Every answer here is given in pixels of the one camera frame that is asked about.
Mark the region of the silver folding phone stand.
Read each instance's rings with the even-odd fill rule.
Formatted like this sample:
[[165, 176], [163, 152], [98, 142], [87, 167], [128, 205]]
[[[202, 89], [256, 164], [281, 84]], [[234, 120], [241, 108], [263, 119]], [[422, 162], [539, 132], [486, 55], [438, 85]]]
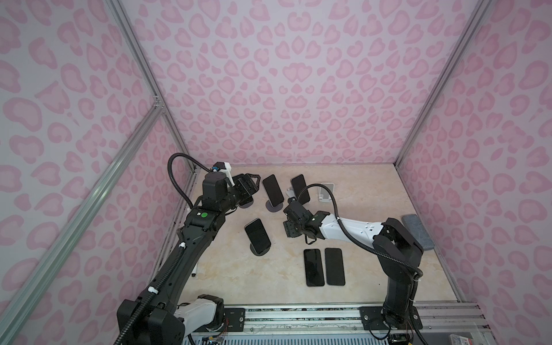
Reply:
[[334, 183], [322, 183], [322, 187], [319, 187], [319, 202], [330, 203], [332, 201], [331, 193], [334, 193]]

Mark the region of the purple edged black phone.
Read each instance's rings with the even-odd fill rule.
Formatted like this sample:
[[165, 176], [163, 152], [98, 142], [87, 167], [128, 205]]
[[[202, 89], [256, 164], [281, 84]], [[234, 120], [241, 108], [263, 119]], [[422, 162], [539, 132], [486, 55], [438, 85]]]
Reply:
[[345, 286], [346, 278], [342, 250], [339, 248], [326, 248], [324, 254], [326, 283], [332, 286]]

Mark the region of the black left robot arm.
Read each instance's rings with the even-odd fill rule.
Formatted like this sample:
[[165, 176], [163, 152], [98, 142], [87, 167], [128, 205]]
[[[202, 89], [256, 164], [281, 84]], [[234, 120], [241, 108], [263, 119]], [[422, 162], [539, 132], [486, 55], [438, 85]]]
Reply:
[[201, 255], [215, 240], [227, 214], [253, 201], [259, 175], [224, 172], [206, 174], [203, 193], [178, 230], [179, 241], [152, 282], [136, 300], [124, 300], [116, 312], [119, 336], [115, 344], [182, 344], [196, 330], [224, 325], [224, 301], [200, 295], [179, 306], [182, 291]]

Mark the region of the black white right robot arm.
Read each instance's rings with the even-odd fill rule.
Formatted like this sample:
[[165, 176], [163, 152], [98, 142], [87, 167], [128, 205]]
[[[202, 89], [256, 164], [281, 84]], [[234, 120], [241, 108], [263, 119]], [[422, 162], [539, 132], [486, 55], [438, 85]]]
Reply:
[[379, 314], [388, 326], [406, 326], [414, 314], [413, 303], [423, 276], [419, 265], [424, 249], [399, 220], [356, 221], [340, 217], [337, 210], [312, 213], [299, 201], [291, 201], [283, 212], [286, 231], [303, 235], [307, 244], [318, 239], [341, 240], [376, 255], [388, 277], [387, 295]]

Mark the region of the grey round stand back left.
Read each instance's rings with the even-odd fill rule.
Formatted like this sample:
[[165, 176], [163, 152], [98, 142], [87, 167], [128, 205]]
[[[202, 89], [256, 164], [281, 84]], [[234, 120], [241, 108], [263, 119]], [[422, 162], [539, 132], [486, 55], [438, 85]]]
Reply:
[[239, 204], [240, 208], [249, 208], [254, 203], [253, 198], [248, 198]]

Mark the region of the grey round stand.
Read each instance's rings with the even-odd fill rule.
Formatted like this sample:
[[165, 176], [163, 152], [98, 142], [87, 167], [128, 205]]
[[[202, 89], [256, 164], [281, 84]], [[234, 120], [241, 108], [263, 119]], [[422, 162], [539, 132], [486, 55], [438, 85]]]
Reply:
[[240, 208], [249, 208], [254, 203], [253, 198], [248, 198], [239, 204]]
[[271, 213], [277, 213], [280, 212], [283, 209], [284, 203], [280, 203], [276, 206], [272, 205], [270, 201], [267, 201], [265, 203], [266, 209]]

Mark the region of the grey round stand middle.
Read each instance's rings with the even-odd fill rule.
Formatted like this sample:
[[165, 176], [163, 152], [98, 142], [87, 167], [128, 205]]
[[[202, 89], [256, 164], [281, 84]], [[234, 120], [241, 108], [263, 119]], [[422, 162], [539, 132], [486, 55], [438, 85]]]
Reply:
[[266, 209], [271, 213], [277, 213], [280, 212], [283, 209], [284, 203], [280, 203], [276, 206], [272, 205], [270, 201], [267, 201], [265, 203]]

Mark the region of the black round stand front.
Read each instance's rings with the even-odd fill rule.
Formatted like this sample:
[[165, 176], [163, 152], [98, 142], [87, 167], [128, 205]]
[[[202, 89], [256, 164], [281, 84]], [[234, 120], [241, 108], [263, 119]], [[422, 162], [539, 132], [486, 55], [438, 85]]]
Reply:
[[253, 255], [255, 255], [257, 257], [261, 257], [261, 256], [266, 255], [270, 251], [270, 247], [265, 248], [264, 250], [257, 251], [255, 249], [255, 247], [252, 244], [250, 244], [250, 250], [253, 253]]

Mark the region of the grey felt pad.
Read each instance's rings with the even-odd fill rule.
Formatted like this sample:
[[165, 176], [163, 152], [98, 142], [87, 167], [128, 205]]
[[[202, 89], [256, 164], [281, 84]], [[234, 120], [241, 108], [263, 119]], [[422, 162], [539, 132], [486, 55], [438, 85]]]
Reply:
[[408, 214], [402, 216], [402, 223], [413, 235], [413, 237], [422, 246], [423, 250], [429, 251], [435, 248], [434, 241], [424, 227], [420, 217], [417, 214]]

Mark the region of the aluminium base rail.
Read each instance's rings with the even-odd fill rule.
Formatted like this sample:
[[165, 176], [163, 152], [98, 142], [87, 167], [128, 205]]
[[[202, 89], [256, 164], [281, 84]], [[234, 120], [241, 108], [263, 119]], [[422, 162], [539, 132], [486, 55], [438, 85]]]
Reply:
[[376, 303], [223, 305], [198, 299], [168, 308], [125, 301], [118, 344], [496, 344], [474, 303], [417, 303], [401, 325]]

